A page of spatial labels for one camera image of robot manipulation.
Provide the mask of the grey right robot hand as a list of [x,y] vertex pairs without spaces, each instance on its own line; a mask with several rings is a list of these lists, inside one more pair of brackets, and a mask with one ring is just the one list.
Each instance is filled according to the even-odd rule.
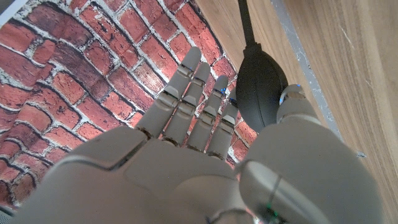
[[13,223],[382,223],[377,183],[272,57],[245,64],[220,119],[220,78],[192,47],[135,128],[72,150]]

